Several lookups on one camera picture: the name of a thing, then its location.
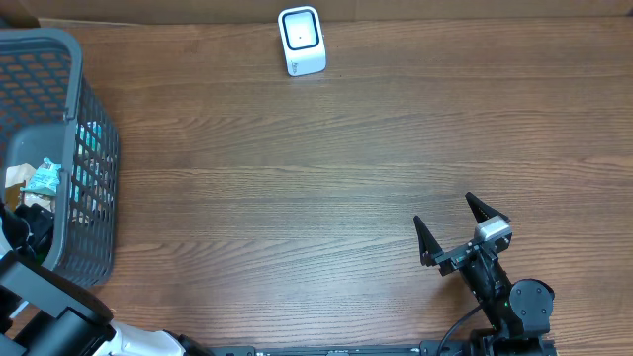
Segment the teal wipes packet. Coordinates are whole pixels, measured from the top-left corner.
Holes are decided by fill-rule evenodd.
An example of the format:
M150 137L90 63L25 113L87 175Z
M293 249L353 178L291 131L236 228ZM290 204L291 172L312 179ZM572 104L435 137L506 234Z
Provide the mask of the teal wipes packet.
M62 166L53 163L49 158L45 158L43 163L36 169L34 175L29 180L23 192L54 197L57 194L57 187L60 184L59 171Z

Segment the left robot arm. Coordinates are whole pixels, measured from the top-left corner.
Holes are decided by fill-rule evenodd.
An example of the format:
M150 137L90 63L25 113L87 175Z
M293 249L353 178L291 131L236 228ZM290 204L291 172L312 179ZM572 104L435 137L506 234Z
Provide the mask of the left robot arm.
M3 355L210 355L184 334L114 321L94 295L18 252L1 258Z

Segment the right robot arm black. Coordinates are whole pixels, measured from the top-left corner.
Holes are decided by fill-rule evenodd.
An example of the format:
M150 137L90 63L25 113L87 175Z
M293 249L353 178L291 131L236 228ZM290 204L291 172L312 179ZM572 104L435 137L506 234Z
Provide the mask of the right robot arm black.
M439 341L422 341L421 355L546 356L557 353L545 341L550 332L554 290L538 279L510 281L498 256L510 247L510 217L469 192L466 201L477 222L467 243L443 250L421 217L413 218L420 263L443 276L459 272L477 305Z

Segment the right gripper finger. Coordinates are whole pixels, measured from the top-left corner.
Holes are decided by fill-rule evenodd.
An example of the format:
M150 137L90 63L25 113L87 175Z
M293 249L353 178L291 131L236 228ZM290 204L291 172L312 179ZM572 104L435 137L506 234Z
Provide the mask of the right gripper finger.
M437 258L443 254L443 249L420 216L415 216L413 222L417 233L420 262L427 267L435 266Z
M507 223L510 222L510 217L489 206L484 201L480 200L472 192L468 192L465 195L465 198L478 223L482 223L494 217L500 217L504 219Z

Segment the beige snack pouch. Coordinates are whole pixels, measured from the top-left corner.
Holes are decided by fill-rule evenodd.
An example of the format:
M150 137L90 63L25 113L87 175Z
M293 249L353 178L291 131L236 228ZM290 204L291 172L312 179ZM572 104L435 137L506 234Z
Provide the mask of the beige snack pouch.
M36 169L28 163L11 166L5 175L5 203L11 211L15 211L20 205L32 206L38 204L50 212L55 210L55 198L37 193L23 192Z

